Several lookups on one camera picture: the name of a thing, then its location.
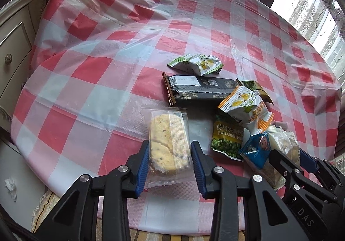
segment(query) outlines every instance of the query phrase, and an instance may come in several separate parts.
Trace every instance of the curtain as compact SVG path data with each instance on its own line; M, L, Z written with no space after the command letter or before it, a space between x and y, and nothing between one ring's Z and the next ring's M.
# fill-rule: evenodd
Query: curtain
M336 0L297 0L289 23L293 25L345 82L345 16Z

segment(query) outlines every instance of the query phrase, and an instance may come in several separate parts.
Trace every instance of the checkered tablecloth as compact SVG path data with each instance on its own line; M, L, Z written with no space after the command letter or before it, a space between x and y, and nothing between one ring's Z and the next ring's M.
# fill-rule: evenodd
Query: checkered tablecloth
M167 105L162 72L177 73L167 63L188 53L218 56L219 77L257 80L275 104L274 119L289 124L300 147L332 158L340 85L315 49L256 0L50 0L12 138L59 196L81 174L107 174L147 139L140 108ZM189 110L188 117L190 139L210 153L212 114ZM216 161L244 175L243 163ZM128 202L132 228L167 234L209 234L212 211L195 182ZM239 212L243 229L241 203Z

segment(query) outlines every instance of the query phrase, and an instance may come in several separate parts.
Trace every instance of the blue snack package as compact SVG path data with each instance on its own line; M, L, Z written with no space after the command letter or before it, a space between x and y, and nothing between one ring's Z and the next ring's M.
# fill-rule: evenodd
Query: blue snack package
M270 151L271 145L267 132L265 131L254 136L250 136L249 140L239 151L239 154L261 170L268 159Z

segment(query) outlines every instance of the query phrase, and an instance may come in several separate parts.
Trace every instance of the silver bolt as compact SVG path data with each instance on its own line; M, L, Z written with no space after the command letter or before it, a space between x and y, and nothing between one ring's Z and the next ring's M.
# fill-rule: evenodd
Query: silver bolt
M120 172L127 172L127 171L128 171L128 166L126 166L126 165L121 165L121 166L118 168L118 170L119 170Z
M216 166L213 169L216 173L223 173L224 172L224 168L220 167L220 166Z
M90 177L89 177L88 175L82 175L82 176L80 176L80 180L81 180L82 182L87 182L89 179L90 179Z
M260 175L254 175L253 176L253 180L256 182L261 182L262 181L262 177Z

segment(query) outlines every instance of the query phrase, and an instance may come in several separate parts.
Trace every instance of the snack package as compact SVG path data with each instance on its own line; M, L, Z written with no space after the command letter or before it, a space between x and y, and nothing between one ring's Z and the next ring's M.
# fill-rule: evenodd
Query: snack package
M205 56L202 54L188 54L178 57L168 64L168 66L186 71L190 74L203 76L204 74L217 74L224 64L215 56Z
M218 107L247 128L251 135L265 131L274 116L261 97L245 86L237 86Z
M224 153L231 159L243 161L239 155L244 128L228 114L218 112L213 125L211 149Z
M162 74L169 106L185 106L202 102L216 107L239 83L232 79Z
M239 154L253 171L260 174L275 189L285 184L285 178L269 163L270 151L278 149L300 165L300 148L293 132L286 132L273 125L264 133L250 136Z
M193 179L188 120L185 109L142 108L150 139L145 188Z
M257 95L260 95L261 99L264 102L273 104L270 96L266 93L266 91L261 87L261 85L254 80L245 80L241 81L245 87L256 93Z

